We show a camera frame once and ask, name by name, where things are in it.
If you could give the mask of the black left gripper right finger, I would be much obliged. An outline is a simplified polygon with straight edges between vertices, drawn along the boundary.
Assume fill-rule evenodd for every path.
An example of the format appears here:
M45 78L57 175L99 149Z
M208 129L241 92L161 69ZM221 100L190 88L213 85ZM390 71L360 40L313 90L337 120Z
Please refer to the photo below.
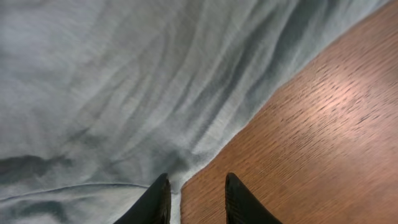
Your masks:
M229 172L226 175L224 192L227 224L282 224L236 174Z

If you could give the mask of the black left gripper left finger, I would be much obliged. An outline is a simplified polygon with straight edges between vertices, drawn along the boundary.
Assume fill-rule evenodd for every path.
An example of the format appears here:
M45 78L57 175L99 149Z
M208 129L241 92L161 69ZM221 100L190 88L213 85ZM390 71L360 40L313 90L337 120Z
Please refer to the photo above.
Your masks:
M163 173L114 224L169 224L170 210L169 176Z

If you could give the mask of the light teal t-shirt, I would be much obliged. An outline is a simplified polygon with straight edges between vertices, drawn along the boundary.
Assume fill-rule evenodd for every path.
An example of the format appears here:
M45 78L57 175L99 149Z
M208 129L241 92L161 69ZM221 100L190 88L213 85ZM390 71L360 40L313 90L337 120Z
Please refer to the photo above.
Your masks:
M1 2L1 222L113 223L182 185L382 1Z

